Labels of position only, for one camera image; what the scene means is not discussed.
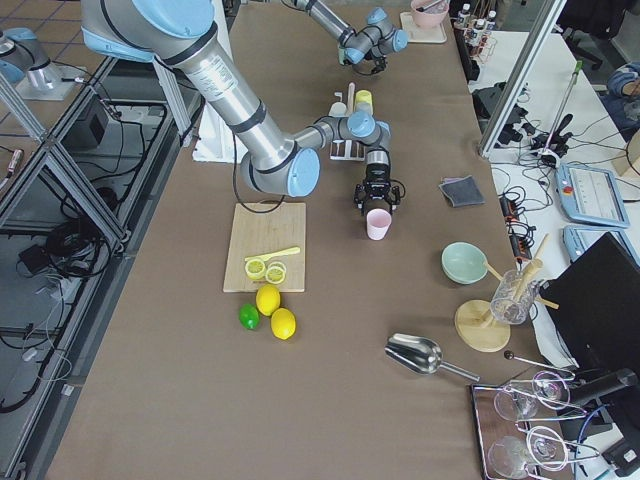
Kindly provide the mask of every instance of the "brown table surface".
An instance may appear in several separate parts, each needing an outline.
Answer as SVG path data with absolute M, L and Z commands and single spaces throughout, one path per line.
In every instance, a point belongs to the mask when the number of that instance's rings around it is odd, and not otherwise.
M 355 26 L 368 10 L 336 8 Z M 399 10 L 389 12 L 399 24 Z M 391 125 L 393 177 L 407 196 L 387 237 L 368 240 L 352 204 L 364 166 L 322 152 L 320 183 L 304 199 L 307 291 L 283 295 L 298 331 L 282 342 L 267 319 L 253 332 L 238 322 L 253 295 L 222 293 L 231 167 L 194 163 L 183 151 L 48 479 L 479 478 L 466 380 L 419 376 L 384 353 L 387 337 L 404 332 L 436 340 L 445 359 L 486 383 L 522 369 L 501 352 L 473 351 L 455 332 L 457 307 L 490 299 L 496 281 L 461 286 L 440 268 L 454 241 L 478 245 L 498 270 L 513 265 L 447 32 L 446 44 L 411 44 L 368 78 L 340 67 L 335 41 L 304 14 L 241 8 L 235 61 L 280 126 L 302 129 L 355 81 Z M 487 203 L 453 209 L 438 183 L 468 174 Z M 508 347 L 537 355 L 529 324 Z

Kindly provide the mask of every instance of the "metal scoop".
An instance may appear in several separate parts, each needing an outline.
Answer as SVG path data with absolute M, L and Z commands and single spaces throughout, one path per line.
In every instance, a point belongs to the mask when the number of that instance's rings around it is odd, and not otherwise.
M 480 381 L 480 375 L 442 360 L 442 349 L 428 338 L 394 333 L 387 340 L 384 351 L 394 360 L 421 375 L 430 375 L 442 367 L 472 382 Z

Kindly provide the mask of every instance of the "gray cloth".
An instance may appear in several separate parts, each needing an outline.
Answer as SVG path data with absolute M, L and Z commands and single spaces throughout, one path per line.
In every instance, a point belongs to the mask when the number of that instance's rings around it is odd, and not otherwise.
M 438 187 L 454 208 L 484 203 L 484 197 L 471 175 L 464 178 L 444 179 Z

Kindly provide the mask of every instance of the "pink bowl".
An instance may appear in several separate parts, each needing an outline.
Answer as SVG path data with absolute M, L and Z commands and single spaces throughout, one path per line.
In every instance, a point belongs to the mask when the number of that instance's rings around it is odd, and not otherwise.
M 447 7 L 443 12 L 439 13 L 428 13 L 428 12 L 418 12 L 416 8 L 419 8 L 423 5 L 428 5 L 431 3 L 430 0 L 412 0 L 411 1 L 411 18 L 413 18 L 413 23 L 415 23 L 420 28 L 433 28 L 437 27 L 442 23 L 445 17 L 449 14 L 449 4 L 447 3 Z

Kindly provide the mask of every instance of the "chair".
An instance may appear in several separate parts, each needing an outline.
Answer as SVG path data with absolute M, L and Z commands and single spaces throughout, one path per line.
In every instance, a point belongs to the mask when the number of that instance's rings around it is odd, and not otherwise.
M 565 30 L 564 39 L 569 50 L 592 61 L 591 68 L 598 70 L 602 59 L 580 48 L 575 33 L 581 31 L 609 40 L 620 31 L 626 11 L 638 3 L 639 0 L 569 0 L 558 18 L 558 25 Z

